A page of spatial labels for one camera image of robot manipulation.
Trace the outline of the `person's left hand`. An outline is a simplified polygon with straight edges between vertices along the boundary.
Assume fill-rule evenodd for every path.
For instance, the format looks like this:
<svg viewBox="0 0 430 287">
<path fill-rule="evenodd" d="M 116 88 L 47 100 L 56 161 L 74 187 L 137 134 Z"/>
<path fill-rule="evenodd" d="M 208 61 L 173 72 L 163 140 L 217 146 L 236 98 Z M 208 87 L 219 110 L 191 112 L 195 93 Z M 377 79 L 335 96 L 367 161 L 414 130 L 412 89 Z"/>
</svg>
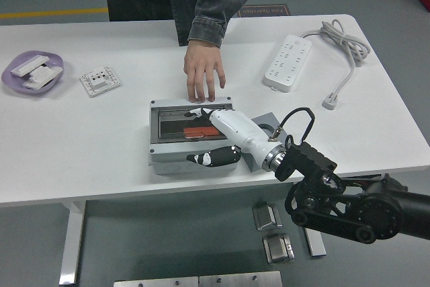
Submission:
<svg viewBox="0 0 430 287">
<path fill-rule="evenodd" d="M 183 71 L 187 75 L 187 96 L 190 102 L 204 102 L 204 81 L 208 100 L 216 97 L 214 73 L 218 75 L 219 86 L 224 89 L 226 75 L 222 65 L 220 48 L 204 40 L 190 40 L 184 57 Z"/>
</svg>

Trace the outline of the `robot right hand white black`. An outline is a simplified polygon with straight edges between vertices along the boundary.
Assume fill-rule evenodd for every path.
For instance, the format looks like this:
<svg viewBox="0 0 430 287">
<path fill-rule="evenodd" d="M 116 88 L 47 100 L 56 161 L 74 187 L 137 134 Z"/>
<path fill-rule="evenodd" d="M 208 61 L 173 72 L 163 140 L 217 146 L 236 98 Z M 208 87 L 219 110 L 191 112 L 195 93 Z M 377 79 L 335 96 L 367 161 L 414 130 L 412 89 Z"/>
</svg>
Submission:
<svg viewBox="0 0 430 287">
<path fill-rule="evenodd" d="M 204 167 L 221 167 L 236 163 L 242 153 L 249 153 L 259 168 L 276 171 L 285 155 L 280 142 L 270 141 L 268 135 L 240 111 L 197 108 L 185 115 L 204 117 L 232 143 L 199 155 L 188 155 L 188 161 Z"/>
</svg>

